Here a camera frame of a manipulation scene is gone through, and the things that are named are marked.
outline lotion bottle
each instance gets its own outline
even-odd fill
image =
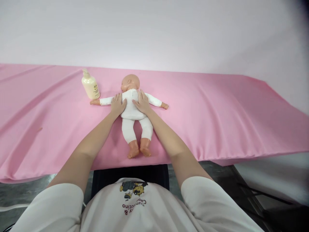
[[[88,97],[92,100],[98,99],[100,97],[100,91],[96,79],[90,76],[87,69],[83,69],[83,78],[81,82],[86,90]]]

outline doll arm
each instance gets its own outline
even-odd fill
[[[90,105],[110,105],[112,103],[113,97],[101,98],[90,101]]]
[[[109,98],[101,98],[100,99],[100,105],[110,105],[112,103],[113,97]]]
[[[160,101],[159,99],[155,98],[154,96],[152,96],[148,93],[145,93],[145,95],[148,97],[150,104],[157,106],[157,107],[164,108],[166,110],[168,109],[168,105],[165,104],[164,102]]]

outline gray floor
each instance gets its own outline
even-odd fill
[[[202,167],[209,173],[209,175],[232,197],[238,198],[237,204],[246,208],[252,206],[247,199],[240,198],[244,196],[244,192],[237,186],[239,179],[235,176],[235,172],[231,167],[221,167],[211,161],[200,162]],[[170,191],[182,200],[180,189],[177,184],[175,173],[171,165],[168,166]],[[0,183],[0,206],[6,207],[15,204],[30,203],[36,195],[43,191],[55,175],[46,176],[39,180],[22,184],[2,184]],[[91,186],[92,186],[93,172],[89,175],[87,189],[84,196],[84,202],[87,204],[90,201]],[[9,225],[15,223],[25,208],[13,209],[7,212],[0,212],[0,232]],[[263,223],[256,218],[253,218],[264,230]]]

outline pink sheet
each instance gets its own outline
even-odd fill
[[[78,143],[110,111],[89,105],[82,67],[0,66],[0,181],[57,173]],[[309,151],[309,118],[265,82],[242,75],[88,68],[101,97],[120,91],[130,73],[170,105],[154,107],[197,160],[229,160]],[[139,138],[141,128],[135,124]],[[156,134],[151,158],[128,159],[118,118],[92,169],[170,163]]]

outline white backdrop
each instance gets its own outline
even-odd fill
[[[308,21],[290,0],[0,0],[0,63],[244,74],[309,114]]]

